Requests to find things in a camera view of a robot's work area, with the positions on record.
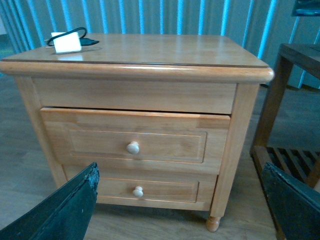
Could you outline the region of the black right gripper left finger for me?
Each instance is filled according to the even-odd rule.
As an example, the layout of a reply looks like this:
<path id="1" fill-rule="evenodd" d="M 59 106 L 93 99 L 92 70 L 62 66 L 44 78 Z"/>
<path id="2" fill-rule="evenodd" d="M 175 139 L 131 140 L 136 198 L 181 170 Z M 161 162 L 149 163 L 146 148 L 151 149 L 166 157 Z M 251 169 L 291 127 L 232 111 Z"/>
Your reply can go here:
<path id="1" fill-rule="evenodd" d="M 82 240 L 98 196 L 93 162 L 29 212 L 0 231 L 2 240 Z"/>

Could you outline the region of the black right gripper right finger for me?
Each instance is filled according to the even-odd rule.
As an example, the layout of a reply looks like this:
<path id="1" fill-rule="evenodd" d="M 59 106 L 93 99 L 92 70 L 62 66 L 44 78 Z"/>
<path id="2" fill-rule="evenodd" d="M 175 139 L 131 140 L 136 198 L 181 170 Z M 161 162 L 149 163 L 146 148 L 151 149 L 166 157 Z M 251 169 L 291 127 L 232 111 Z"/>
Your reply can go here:
<path id="1" fill-rule="evenodd" d="M 288 240 L 320 238 L 320 193 L 274 164 L 262 170 L 268 204 Z"/>

